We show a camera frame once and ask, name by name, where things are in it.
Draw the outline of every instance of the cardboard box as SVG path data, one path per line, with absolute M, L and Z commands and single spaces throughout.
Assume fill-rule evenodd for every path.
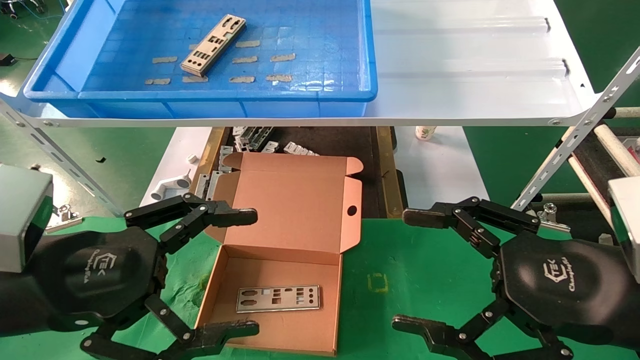
M 196 326 L 251 319 L 260 334 L 231 347 L 335 356 L 342 253 L 360 242 L 362 171 L 356 158 L 235 153 L 240 169 L 218 179 L 215 200 L 255 208 L 250 226 L 206 233 L 223 245 L 213 266 Z M 239 288 L 320 285 L 321 309 L 236 313 Z

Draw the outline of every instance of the blue tray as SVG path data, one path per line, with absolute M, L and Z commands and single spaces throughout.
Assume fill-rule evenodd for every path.
M 247 21 L 238 41 L 260 46 L 231 44 L 208 82 L 183 82 L 189 45 L 228 13 Z M 359 117 L 378 92 L 369 0 L 76 0 L 51 41 L 24 94 L 69 117 Z M 178 60 L 152 63 L 165 56 Z M 232 63 L 245 56 L 258 62 Z M 145 84 L 157 78 L 171 82 Z

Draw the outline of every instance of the robotic hand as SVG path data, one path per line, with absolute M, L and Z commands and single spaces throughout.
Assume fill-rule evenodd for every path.
M 11 178 L 22 180 L 42 174 L 15 169 L 0 165 L 0 175 L 5 175 L 0 180 L 9 179 L 9 172 Z M 25 224 L 18 237 L 26 254 L 24 268 L 0 271 L 0 336 L 98 327 L 81 343 L 82 350 L 98 359 L 187 360 L 219 354 L 228 339 L 258 333 L 258 324 L 253 321 L 190 329 L 160 299 L 168 271 L 166 254 L 177 252 L 210 225 L 255 223 L 254 209 L 231 209 L 224 201 L 204 201 L 187 193 L 128 211 L 127 229 L 119 233 L 42 236 L 46 226 L 46 221 L 41 221 L 42 207 L 48 204 L 51 214 L 50 182 L 50 176 L 40 181 L 43 197 L 34 188 L 25 191 L 26 195 L 38 194 L 40 202 L 31 204 L 31 210 L 36 210 L 20 223 Z M 159 242 L 145 231 L 180 218 L 160 235 Z M 12 240 L 16 238 L 6 234 L 6 228 L 0 227 L 0 250 L 15 248 Z M 176 338 L 167 350 L 155 354 L 111 341 L 116 331 L 130 327 L 149 312 Z
M 623 253 L 625 246 L 543 239 L 536 235 L 538 218 L 477 197 L 457 204 L 437 202 L 429 210 L 406 209 L 403 220 L 412 226 L 450 227 L 482 256 L 493 259 L 495 301 L 461 328 L 394 317 L 395 330 L 422 336 L 429 351 L 458 360 L 572 359 L 572 350 L 557 336 L 640 350 L 640 285 L 632 273 L 635 262 L 625 255 L 630 252 Z M 478 221 L 516 236 L 500 245 Z M 483 352 L 476 339 L 503 316 L 538 338 L 542 347 L 496 356 Z

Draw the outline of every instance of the box lid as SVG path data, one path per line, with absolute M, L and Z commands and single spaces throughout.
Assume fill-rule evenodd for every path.
M 237 152 L 223 164 L 238 172 L 218 178 L 214 200 L 254 208 L 249 226 L 207 234 L 225 245 L 342 253 L 360 242 L 362 183 L 348 177 L 362 162 L 340 156 Z

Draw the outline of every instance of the logo on robotic hand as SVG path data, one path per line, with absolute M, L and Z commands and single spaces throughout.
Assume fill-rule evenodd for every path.
M 545 276 L 556 283 L 569 279 L 569 291 L 575 291 L 573 267 L 564 256 L 562 260 L 563 264 L 557 264 L 555 260 L 547 259 L 547 262 L 543 264 Z
M 113 268 L 113 265 L 116 262 L 117 255 L 114 255 L 110 252 L 96 256 L 100 252 L 100 249 L 96 250 L 91 254 L 89 260 L 86 262 L 86 268 L 84 268 L 84 283 L 89 282 L 89 276 L 91 276 L 91 270 L 98 270 L 98 276 L 107 275 L 106 270 Z

